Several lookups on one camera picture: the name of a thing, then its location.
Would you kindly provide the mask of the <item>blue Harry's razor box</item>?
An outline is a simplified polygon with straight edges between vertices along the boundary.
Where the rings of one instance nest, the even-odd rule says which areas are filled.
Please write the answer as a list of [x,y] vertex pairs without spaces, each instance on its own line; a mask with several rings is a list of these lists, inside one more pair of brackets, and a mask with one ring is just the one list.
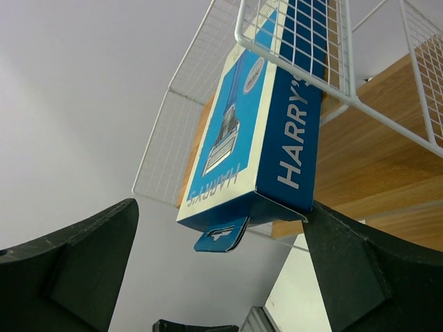
[[179,208],[197,252],[248,228],[304,221],[314,202],[322,91],[271,62],[325,74],[328,1],[264,1],[240,18]]

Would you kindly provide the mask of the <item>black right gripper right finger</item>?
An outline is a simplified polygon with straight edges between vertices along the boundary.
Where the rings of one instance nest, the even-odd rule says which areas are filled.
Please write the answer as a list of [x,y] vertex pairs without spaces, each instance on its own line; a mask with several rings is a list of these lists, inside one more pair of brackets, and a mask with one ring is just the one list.
[[441,331],[442,252],[322,203],[304,234],[333,331]]

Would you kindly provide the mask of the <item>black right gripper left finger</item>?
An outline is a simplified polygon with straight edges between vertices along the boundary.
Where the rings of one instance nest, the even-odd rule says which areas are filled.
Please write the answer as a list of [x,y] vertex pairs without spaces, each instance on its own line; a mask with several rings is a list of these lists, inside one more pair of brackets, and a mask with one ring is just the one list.
[[1,250],[2,331],[108,331],[136,236],[135,199]]

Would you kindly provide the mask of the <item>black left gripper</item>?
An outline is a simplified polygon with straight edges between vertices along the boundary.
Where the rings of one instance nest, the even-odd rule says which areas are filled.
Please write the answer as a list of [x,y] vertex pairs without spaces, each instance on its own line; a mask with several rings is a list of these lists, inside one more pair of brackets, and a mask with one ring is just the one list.
[[197,326],[159,320],[152,326],[152,332],[238,332],[237,325]]

